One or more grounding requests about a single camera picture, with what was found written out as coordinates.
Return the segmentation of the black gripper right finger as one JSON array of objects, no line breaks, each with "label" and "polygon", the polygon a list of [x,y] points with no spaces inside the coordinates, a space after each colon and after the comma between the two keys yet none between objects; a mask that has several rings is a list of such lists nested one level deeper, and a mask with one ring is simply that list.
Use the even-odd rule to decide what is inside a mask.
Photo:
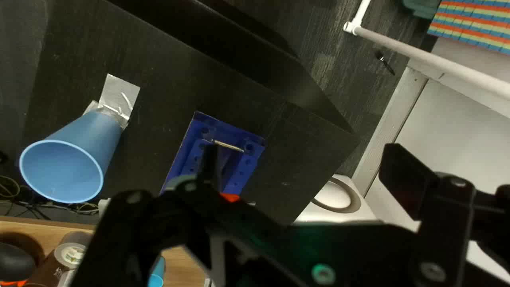
[{"label": "black gripper right finger", "polygon": [[475,241],[503,270],[510,265],[510,198],[494,195],[447,172],[435,172],[400,144],[385,144],[379,180],[412,220],[419,222],[409,273],[417,287],[508,287],[503,279],[467,260]]}]

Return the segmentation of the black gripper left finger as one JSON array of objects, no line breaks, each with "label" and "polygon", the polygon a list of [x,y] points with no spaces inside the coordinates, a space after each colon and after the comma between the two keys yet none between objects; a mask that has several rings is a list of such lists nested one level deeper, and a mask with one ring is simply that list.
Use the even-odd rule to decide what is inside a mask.
[{"label": "black gripper left finger", "polygon": [[223,287],[208,259],[199,209],[221,201],[216,190],[191,184],[157,198],[143,190],[113,196],[87,244],[71,287],[146,287],[164,249],[186,246],[213,287]]}]

